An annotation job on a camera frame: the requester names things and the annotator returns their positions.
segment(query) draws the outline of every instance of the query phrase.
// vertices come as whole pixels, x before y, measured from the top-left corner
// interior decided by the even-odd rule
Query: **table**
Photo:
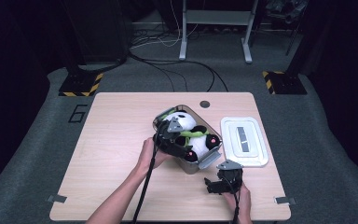
[[[210,106],[203,108],[201,101]],[[52,220],[86,220],[126,178],[137,162],[143,141],[155,131],[152,121],[169,107],[187,105],[220,132],[223,117],[253,117],[259,122],[266,140],[269,161],[263,168],[244,168],[243,181],[252,194],[252,220],[286,220],[291,211],[286,204],[276,204],[274,197],[284,197],[284,190],[269,148],[255,98],[248,92],[102,92],[95,96],[74,154],[55,202]],[[204,177],[217,181],[215,166],[187,175],[174,160],[155,169],[139,221],[231,220],[223,196],[209,194]],[[132,220],[142,185],[135,193],[123,220]]]
[[[187,0],[183,0],[182,18],[182,43],[179,52],[179,60],[186,59],[187,50],[187,24],[222,24],[222,25],[245,25],[246,35],[241,38],[243,55],[246,63],[252,63],[252,55],[249,50],[249,37],[255,20],[255,10],[258,0],[254,0],[251,11],[221,11],[221,10],[188,10]]]

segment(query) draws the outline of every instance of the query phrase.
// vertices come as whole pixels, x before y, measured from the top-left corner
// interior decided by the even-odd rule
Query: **white container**
[[[226,159],[243,167],[263,167],[269,161],[266,144],[257,120],[225,117],[221,120]]]

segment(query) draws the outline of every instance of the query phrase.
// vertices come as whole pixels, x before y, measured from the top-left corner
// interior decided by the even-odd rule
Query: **shelf leg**
[[[187,50],[187,17],[186,17],[186,0],[183,0],[183,19],[182,19],[182,44],[180,46],[179,60],[186,59]]]
[[[252,26],[253,26],[253,23],[255,20],[255,9],[257,8],[257,4],[258,4],[258,0],[255,0],[254,4],[252,6],[252,11],[249,15],[248,27],[246,28],[246,36],[245,36],[245,38],[241,39],[243,54],[245,56],[246,63],[252,63],[252,55],[251,55],[251,51],[249,49],[248,42],[249,42],[249,36],[251,35],[251,32],[252,32]]]

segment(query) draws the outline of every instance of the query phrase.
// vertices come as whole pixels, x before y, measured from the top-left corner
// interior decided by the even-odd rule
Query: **plastic container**
[[[175,107],[167,109],[163,113],[156,116],[156,118],[153,120],[153,127],[155,128],[155,130],[157,129],[157,123],[162,120],[161,117],[169,113],[179,111],[185,111],[187,114],[191,115],[193,119],[197,122],[197,125],[202,125],[206,127],[210,134],[216,135],[220,140],[220,144],[217,147],[210,149],[206,154],[198,158],[197,161],[187,161],[184,158],[179,157],[174,158],[176,163],[178,163],[178,165],[185,171],[186,174],[193,175],[197,171],[209,167],[214,161],[220,158],[222,154],[219,153],[219,148],[222,146],[223,141],[222,137],[217,131],[215,131],[205,120],[203,120],[196,112],[194,112],[190,107],[186,105],[177,105]]]
[[[257,120],[251,117],[225,117],[221,120],[221,130],[227,160],[243,167],[263,167],[269,162]]]

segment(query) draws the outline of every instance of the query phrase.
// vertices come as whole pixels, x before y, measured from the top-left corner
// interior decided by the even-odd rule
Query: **wire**
[[[160,42],[161,41],[172,41],[172,40],[162,40],[162,38],[166,38],[166,37],[170,36],[170,32],[165,31],[164,29],[160,34],[147,35],[149,31],[156,31],[157,27],[152,30],[143,29],[143,30],[134,31],[135,35],[137,33],[140,33],[140,34],[139,34],[139,36],[136,36],[135,38],[133,38],[133,40],[131,41],[131,44],[133,45],[132,49],[135,49],[135,48],[141,47],[145,44],[148,44],[147,41],[149,41],[150,39],[159,39]]]
[[[231,183],[226,179],[225,176],[222,176],[222,178],[224,180],[226,180],[226,182],[228,183],[230,189],[231,189],[231,193],[234,195],[234,199],[235,199],[235,211],[234,211],[234,218],[232,218],[232,223],[233,224],[237,224],[238,222],[238,213],[240,212],[240,199],[241,199],[241,189],[240,189],[240,193],[238,194],[238,198],[237,198],[237,194],[234,191],[234,188],[232,188]]]
[[[172,0],[170,0],[170,3],[171,3],[171,10],[172,10],[172,14],[173,14],[173,17],[175,18],[175,22],[176,22],[176,27],[178,28],[178,38],[176,39],[176,41],[171,44],[171,45],[166,45],[164,44],[164,42],[161,42],[163,45],[165,45],[166,47],[172,47],[173,45],[175,45],[181,38],[180,38],[180,27],[179,27],[179,22],[178,20],[176,19],[176,15],[175,15],[175,11],[173,10],[173,5],[172,5]]]
[[[136,56],[134,56],[134,55],[132,55],[132,54],[129,54],[129,56],[132,57],[133,59],[135,59],[136,61],[139,61],[139,62],[141,62],[141,63],[146,63],[146,64],[148,64],[148,65],[150,65],[150,66],[152,66],[152,67],[158,69],[160,72],[162,72],[162,73],[168,78],[168,80],[170,81],[171,86],[172,86],[172,91],[175,91],[175,88],[174,88],[174,86],[173,86],[172,79],[171,79],[170,76],[166,73],[166,71],[168,71],[168,70],[161,69],[161,68],[157,67],[155,64],[149,63],[148,61],[143,61],[142,59],[138,59]]]
[[[203,9],[205,9],[205,0],[203,0],[203,3],[202,3],[202,10],[203,10]],[[189,36],[191,36],[191,34],[197,29],[198,26],[199,26],[198,24],[196,24],[196,26],[194,26],[193,30],[187,35],[187,38],[188,38]]]
[[[158,24],[155,28],[153,28],[153,29],[137,29],[137,30],[134,30],[134,31],[133,31],[133,39],[132,39],[131,42],[133,42],[134,40],[136,40],[137,37],[147,36],[147,33],[148,33],[149,31],[153,31],[153,32],[157,31],[157,28],[158,28],[160,25],[162,25],[162,23],[159,23],[159,24]],[[162,26],[162,33],[161,33],[161,35],[163,35],[163,34],[167,34],[167,32],[164,30],[164,26]]]
[[[173,72],[173,71],[170,71],[170,70],[167,70],[167,69],[162,69],[162,68],[160,68],[160,69],[161,69],[162,71],[174,73],[174,74],[178,75],[179,77],[181,77],[181,78],[183,79],[183,81],[185,82],[186,91],[188,91],[186,78],[185,78],[182,74],[177,73],[177,72]]]
[[[149,44],[160,44],[160,43],[163,43],[163,42],[174,42],[175,43],[177,42],[177,40],[164,40],[164,41],[156,41],[156,42],[148,42],[148,43],[144,43],[144,44],[141,44],[141,45],[137,45],[137,46],[134,46],[134,47],[131,47],[131,49],[136,49],[136,48],[139,48],[141,46],[145,46],[145,45],[149,45]]]
[[[159,124],[159,126],[156,130],[156,135],[154,136],[153,156],[150,161],[149,170],[147,171],[144,187],[142,188],[141,198],[139,199],[138,206],[136,207],[135,213],[133,215],[132,224],[135,224],[136,220],[138,219],[138,215],[139,215],[139,212],[141,211],[142,203],[144,202],[144,199],[145,199],[147,186],[149,185],[149,180],[152,175],[153,167],[156,162],[156,155],[158,152],[158,147],[157,147],[156,143],[157,143],[157,136],[158,136],[158,131],[159,131],[160,126],[161,126],[161,123]]]
[[[210,66],[208,66],[208,65],[206,65],[204,63],[193,62],[193,61],[180,61],[180,60],[178,60],[178,61],[170,61],[170,60],[144,59],[144,58],[141,58],[139,56],[136,56],[136,55],[132,54],[131,52],[129,52],[129,56],[132,57],[136,61],[139,61],[139,62],[142,62],[142,63],[147,63],[149,65],[151,65],[151,64],[153,64],[153,65],[170,65],[170,64],[177,64],[177,63],[192,63],[192,64],[200,65],[200,66],[206,68],[207,70],[209,70],[211,72],[211,74],[212,74],[212,82],[211,82],[211,84],[210,84],[210,86],[209,86],[207,91],[210,91],[212,89],[212,86],[213,86],[214,81],[215,81],[215,76],[217,76],[220,79],[220,81],[222,82],[222,84],[225,87],[225,90],[228,91],[228,87],[227,87],[225,81],[220,77],[220,75],[216,71],[214,71],[212,69],[212,67],[210,67]]]

